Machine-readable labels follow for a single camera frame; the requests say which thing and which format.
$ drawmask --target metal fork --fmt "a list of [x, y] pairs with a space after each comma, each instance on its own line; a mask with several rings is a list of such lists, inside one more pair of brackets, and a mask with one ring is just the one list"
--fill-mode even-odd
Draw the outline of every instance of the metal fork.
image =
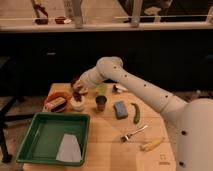
[[143, 125], [142, 127], [138, 128], [136, 131], [132, 132], [132, 133], [129, 133], [129, 134], [126, 134], [124, 136], [122, 136], [120, 139], [122, 142], [126, 142], [128, 141], [133, 135], [143, 131], [145, 128], [147, 128], [148, 125]]

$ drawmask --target wooden table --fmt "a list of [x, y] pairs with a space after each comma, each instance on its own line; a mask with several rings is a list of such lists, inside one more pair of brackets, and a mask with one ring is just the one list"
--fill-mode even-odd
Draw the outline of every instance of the wooden table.
[[[56, 83], [49, 94], [56, 91], [71, 93], [70, 84]], [[81, 167], [67, 167], [43, 164], [27, 164], [25, 171], [175, 171], [176, 164], [161, 116], [130, 92], [112, 93], [112, 84], [107, 85], [106, 109], [97, 112], [95, 97], [97, 90], [89, 90], [85, 96], [85, 110], [91, 116], [85, 163]], [[123, 100], [128, 118], [117, 120], [113, 104]], [[137, 103], [141, 110], [141, 120], [133, 123], [135, 109], [130, 103]], [[68, 106], [66, 113], [76, 113]], [[121, 143], [120, 137], [138, 127], [148, 124], [148, 128]], [[165, 141], [152, 151], [140, 151], [143, 141], [165, 137]]]

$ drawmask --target white cloth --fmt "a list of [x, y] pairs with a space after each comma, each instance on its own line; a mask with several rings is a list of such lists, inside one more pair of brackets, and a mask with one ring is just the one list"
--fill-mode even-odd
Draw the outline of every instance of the white cloth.
[[64, 134], [56, 160], [63, 162], [80, 162], [81, 150], [75, 135]]

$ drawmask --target green vegetable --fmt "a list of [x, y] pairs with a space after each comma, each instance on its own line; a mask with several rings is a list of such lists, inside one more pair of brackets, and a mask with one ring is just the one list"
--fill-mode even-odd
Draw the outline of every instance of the green vegetable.
[[134, 124], [139, 123], [140, 121], [140, 108], [138, 106], [138, 104], [136, 103], [131, 103], [131, 105], [133, 105], [135, 107], [135, 117], [134, 117]]
[[106, 91], [107, 91], [107, 84], [106, 83], [99, 84], [97, 86], [97, 90], [98, 90], [98, 95], [104, 96], [106, 94]]

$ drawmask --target white object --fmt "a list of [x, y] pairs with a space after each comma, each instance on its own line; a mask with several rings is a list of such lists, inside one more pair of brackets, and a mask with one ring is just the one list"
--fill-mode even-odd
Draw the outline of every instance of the white object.
[[66, 20], [64, 20], [64, 24], [69, 24], [69, 23], [71, 23], [72, 22], [72, 20], [70, 20], [70, 19], [66, 19]]
[[76, 101], [74, 97], [70, 99], [70, 104], [75, 111], [81, 112], [84, 110], [85, 98], [81, 96], [81, 101]]
[[84, 72], [82, 83], [95, 88], [106, 79], [124, 85], [179, 129], [177, 171], [213, 171], [213, 100], [190, 103], [122, 68], [118, 57], [103, 57]]
[[122, 86], [121, 84], [116, 84], [115, 87], [118, 89], [118, 93], [122, 93], [123, 91], [128, 91], [126, 87]]
[[56, 160], [63, 162], [81, 161], [81, 150], [75, 135], [64, 134]]

